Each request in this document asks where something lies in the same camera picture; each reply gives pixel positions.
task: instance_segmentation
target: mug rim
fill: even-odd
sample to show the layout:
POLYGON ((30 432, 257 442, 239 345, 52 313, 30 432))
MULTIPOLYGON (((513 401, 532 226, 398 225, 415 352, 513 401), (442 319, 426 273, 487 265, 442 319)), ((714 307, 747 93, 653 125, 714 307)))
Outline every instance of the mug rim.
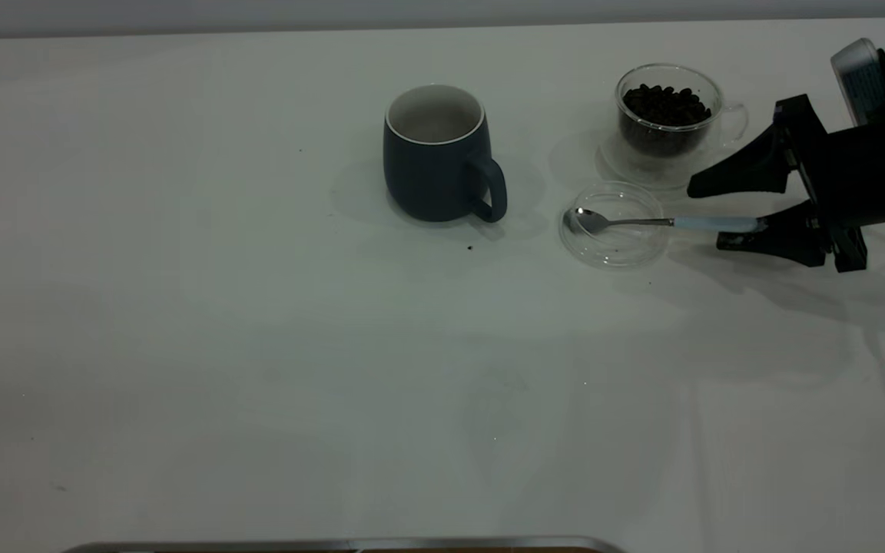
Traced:
POLYGON ((618 108, 621 109, 622 112, 624 112, 624 115, 635 120, 635 122, 639 123, 640 125, 644 125, 645 127, 650 127, 652 129, 657 129, 668 133, 685 133, 702 129, 719 117, 719 115, 723 112, 724 105, 726 104, 726 98, 723 97, 723 90, 722 88, 719 88, 719 84, 716 84, 716 81, 713 81, 712 78, 709 78, 706 74, 702 73, 699 70, 692 69, 691 67, 685 67, 684 65, 678 65, 677 63, 648 63, 645 65, 637 66, 630 71, 624 73, 624 76, 619 78, 619 81, 617 81, 617 87, 614 88, 614 101, 617 102, 618 108), (650 122, 647 119, 644 119, 642 116, 637 115, 635 112, 631 111, 630 108, 626 106, 626 104, 624 104, 624 98, 622 98, 621 96, 621 86, 625 83, 626 80, 628 80, 628 77, 631 74, 643 69, 657 68, 677 69, 679 71, 688 71, 688 73, 696 74, 696 76, 702 78, 703 81, 709 83, 713 90, 716 91, 716 97, 719 98, 719 109, 713 111, 712 115, 710 115, 706 119, 703 119, 702 121, 699 121, 698 123, 695 123, 693 125, 661 125, 660 123, 650 122))
POLYGON ((477 99, 477 97, 475 97, 475 95, 471 94, 470 91, 465 91, 465 90, 463 90, 463 88, 460 88, 460 87, 454 87, 454 85, 452 85, 452 84, 428 83, 428 84, 419 84, 418 87, 408 88, 407 91, 401 92, 401 94, 398 94, 396 97, 394 97, 394 99, 390 102, 390 104, 387 105, 387 109, 384 109, 384 124, 386 124, 387 128, 389 128, 391 130, 391 133, 393 133, 394 136, 400 137, 401 140, 410 141, 410 143, 412 143, 412 144, 420 144, 420 146, 446 146, 446 144, 453 144, 456 141, 461 141, 461 140, 465 139, 465 137, 469 137, 473 133, 477 132, 477 130, 480 129, 481 125, 484 124, 484 120, 486 118, 487 118, 487 111, 484 109, 484 104, 481 101, 479 101, 479 99, 477 99), (394 128, 393 124, 391 124, 391 119, 390 119, 389 115, 391 113, 391 108, 393 108, 393 106, 396 104, 396 102, 399 101, 402 97, 404 97, 405 94, 408 94, 409 92, 420 91, 420 90, 422 90, 422 88, 449 88, 449 90, 459 91, 459 92, 462 92, 463 94, 468 95, 468 97, 470 97, 471 99, 473 99, 474 102, 476 102, 477 107, 480 108, 480 118, 477 120, 477 123, 473 126, 473 128, 470 129, 466 134, 461 135, 459 137, 454 137, 454 139, 449 139, 446 141, 418 141, 418 140, 410 139, 410 137, 407 137, 407 136, 399 133, 398 130, 396 130, 394 128))

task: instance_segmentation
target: glass cup handle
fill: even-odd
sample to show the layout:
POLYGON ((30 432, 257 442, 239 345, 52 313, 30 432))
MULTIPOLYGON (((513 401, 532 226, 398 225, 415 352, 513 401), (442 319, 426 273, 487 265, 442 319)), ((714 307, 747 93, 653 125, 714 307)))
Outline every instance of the glass cup handle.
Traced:
POLYGON ((747 106, 742 104, 741 101, 728 101, 723 107, 723 112, 727 114, 735 114, 741 119, 741 123, 735 125, 735 127, 738 127, 737 132, 735 132, 730 140, 724 141, 723 143, 723 147, 730 147, 740 141, 740 139, 744 137, 744 133, 747 132, 747 126, 749 125, 749 111, 747 111, 747 106))

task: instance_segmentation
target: dark blue mug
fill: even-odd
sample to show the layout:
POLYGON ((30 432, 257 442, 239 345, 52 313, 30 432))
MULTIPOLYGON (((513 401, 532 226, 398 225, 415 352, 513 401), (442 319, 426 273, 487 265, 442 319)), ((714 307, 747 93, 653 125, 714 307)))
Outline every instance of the dark blue mug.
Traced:
POLYGON ((505 178, 491 157, 487 114, 461 88, 428 84, 394 99, 384 115, 383 156, 391 197, 418 220, 476 214, 494 223, 507 213, 505 178))

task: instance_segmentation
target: white wall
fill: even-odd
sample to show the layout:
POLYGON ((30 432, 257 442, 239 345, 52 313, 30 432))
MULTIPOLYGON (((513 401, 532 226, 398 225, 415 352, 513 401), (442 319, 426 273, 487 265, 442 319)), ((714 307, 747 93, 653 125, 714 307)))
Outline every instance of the white wall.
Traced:
POLYGON ((0 36, 878 15, 885 0, 0 0, 0 36))

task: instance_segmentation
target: robotic arm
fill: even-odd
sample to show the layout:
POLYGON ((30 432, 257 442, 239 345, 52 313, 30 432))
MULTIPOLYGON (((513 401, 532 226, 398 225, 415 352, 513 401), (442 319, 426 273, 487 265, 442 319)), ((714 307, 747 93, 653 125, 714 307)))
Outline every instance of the robotic arm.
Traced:
POLYGON ((867 266, 861 227, 885 223, 885 52, 867 39, 832 58, 857 126, 828 134, 807 95, 778 101, 774 122, 754 141, 692 176, 688 196, 783 193, 798 171, 809 199, 763 217, 765 230, 721 232, 716 247, 824 265, 840 273, 867 266))

